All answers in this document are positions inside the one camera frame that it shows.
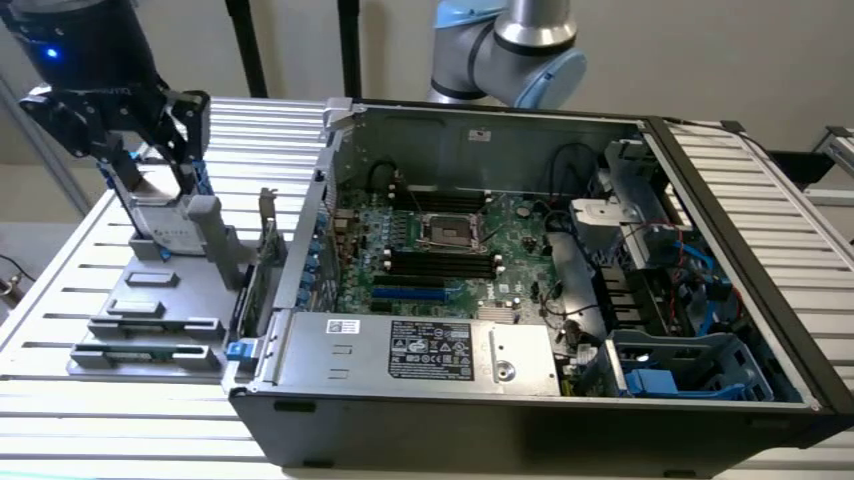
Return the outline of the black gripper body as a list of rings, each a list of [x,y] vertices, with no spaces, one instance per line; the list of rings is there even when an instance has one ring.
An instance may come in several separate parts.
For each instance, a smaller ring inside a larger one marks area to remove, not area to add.
[[[56,106],[92,130],[172,141],[168,85],[128,1],[4,1],[2,20]]]

